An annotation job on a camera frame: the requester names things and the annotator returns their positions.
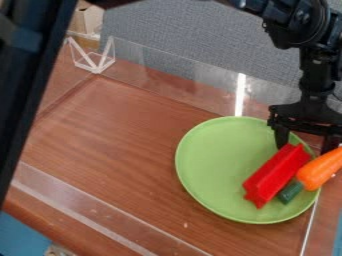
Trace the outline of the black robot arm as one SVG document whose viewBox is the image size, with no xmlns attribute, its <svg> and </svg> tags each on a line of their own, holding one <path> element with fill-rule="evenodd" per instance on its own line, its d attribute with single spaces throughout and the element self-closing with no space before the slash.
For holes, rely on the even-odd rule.
<svg viewBox="0 0 342 256">
<path fill-rule="evenodd" d="M 342 80 L 342 11 L 328 0 L 214 1 L 262 19 L 277 48 L 300 50 L 301 101 L 269 107 L 277 145 L 293 131 L 342 136 L 342 114 L 326 105 Z M 0 5 L 0 208 L 76 3 L 3 0 Z"/>
</svg>

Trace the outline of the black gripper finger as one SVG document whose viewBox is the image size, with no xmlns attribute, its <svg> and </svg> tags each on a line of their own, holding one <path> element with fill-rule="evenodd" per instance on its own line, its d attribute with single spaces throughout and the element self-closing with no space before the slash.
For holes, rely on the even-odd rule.
<svg viewBox="0 0 342 256">
<path fill-rule="evenodd" d="M 290 130 L 285 126 L 277 126 L 274 129 L 277 148 L 281 149 L 289 142 Z"/>
<path fill-rule="evenodd" d="M 326 134 L 324 137 L 321 154 L 325 154 L 340 147 L 342 143 L 342 135 L 341 134 Z"/>
</svg>

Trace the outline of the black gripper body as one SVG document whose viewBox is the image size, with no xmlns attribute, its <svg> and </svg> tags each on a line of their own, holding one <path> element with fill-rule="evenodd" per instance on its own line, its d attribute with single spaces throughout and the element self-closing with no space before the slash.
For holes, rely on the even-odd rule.
<svg viewBox="0 0 342 256">
<path fill-rule="evenodd" d="M 342 114 L 333 110 L 326 100 L 302 97 L 297 103 L 272 105 L 268 125 L 285 127 L 314 135 L 342 136 Z"/>
</svg>

